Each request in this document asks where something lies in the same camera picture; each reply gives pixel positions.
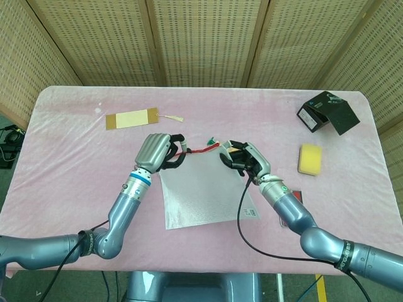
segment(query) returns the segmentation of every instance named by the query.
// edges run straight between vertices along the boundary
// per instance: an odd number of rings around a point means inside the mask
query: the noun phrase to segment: pink tablecloth
[[[368,101],[360,92],[334,91],[361,123],[339,136],[331,125],[311,133],[297,118],[319,91],[153,87],[49,87],[38,98],[3,211],[0,233],[43,237],[77,233],[105,221],[121,185],[150,133],[182,133],[191,148],[211,137],[254,143],[272,173],[292,189],[318,225],[341,238],[403,254],[403,226]],[[105,115],[157,106],[160,123],[105,130]],[[299,146],[323,147],[322,173],[297,172]],[[250,188],[259,221],[242,221],[258,248],[303,257],[299,236]],[[18,265],[10,264],[10,269]],[[158,175],[130,225],[118,257],[95,255],[65,269],[336,274],[325,264],[294,263],[257,254],[234,221],[165,230]]]

